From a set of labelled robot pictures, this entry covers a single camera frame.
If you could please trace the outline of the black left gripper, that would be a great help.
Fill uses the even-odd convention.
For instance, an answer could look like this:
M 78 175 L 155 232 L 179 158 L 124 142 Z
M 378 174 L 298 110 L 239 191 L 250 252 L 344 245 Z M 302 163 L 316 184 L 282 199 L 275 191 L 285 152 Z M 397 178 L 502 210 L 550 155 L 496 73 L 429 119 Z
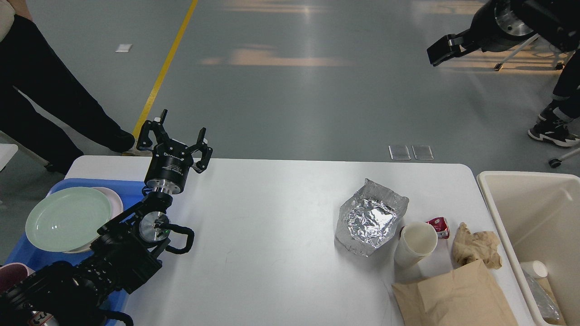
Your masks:
M 145 120 L 141 126 L 136 141 L 136 150 L 147 157 L 152 157 L 145 176 L 145 185 L 149 188 L 166 185 L 171 194 L 183 192 L 190 167 L 197 173 L 205 171 L 211 160 L 213 148 L 209 147 L 205 134 L 207 128 L 199 131 L 197 142 L 188 147 L 185 144 L 174 144 L 163 127 L 168 110 L 163 109 L 161 115 L 154 120 Z M 193 159 L 194 153 L 201 153 L 198 161 Z

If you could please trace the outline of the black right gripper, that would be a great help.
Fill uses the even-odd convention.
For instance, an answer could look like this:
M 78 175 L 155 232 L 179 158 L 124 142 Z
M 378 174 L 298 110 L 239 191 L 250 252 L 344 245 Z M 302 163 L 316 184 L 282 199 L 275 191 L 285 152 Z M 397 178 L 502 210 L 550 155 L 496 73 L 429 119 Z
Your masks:
M 427 48 L 433 67 L 476 50 L 503 52 L 530 39 L 536 33 L 518 18 L 509 0 L 490 0 L 473 16 L 470 28 L 444 35 Z

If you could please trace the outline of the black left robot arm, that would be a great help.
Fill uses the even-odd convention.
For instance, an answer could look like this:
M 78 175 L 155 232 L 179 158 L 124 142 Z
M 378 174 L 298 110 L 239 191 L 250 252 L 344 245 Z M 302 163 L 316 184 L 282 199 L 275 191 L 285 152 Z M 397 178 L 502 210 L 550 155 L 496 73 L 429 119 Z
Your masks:
M 137 148 L 152 154 L 143 198 L 100 226 L 90 245 L 91 256 L 77 265 L 54 262 L 4 291 L 2 324 L 103 326 L 117 320 L 133 325 L 128 314 L 101 305 L 113 292 L 131 294 L 147 283 L 162 268 L 163 252 L 191 250 L 194 231 L 172 223 L 167 209 L 173 196 L 183 192 L 190 169 L 203 173 L 213 153 L 205 128 L 190 146 L 170 138 L 163 126 L 166 114 L 164 110 L 155 120 L 146 120 L 139 134 Z

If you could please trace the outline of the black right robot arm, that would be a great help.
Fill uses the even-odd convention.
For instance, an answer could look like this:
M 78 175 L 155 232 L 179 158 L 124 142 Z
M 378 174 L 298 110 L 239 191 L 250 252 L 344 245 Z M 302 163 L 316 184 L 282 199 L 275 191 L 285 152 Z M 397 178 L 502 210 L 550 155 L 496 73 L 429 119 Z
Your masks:
M 444 35 L 427 48 L 432 66 L 476 50 L 503 52 L 538 34 L 562 52 L 579 48 L 577 0 L 489 0 L 458 34 Z

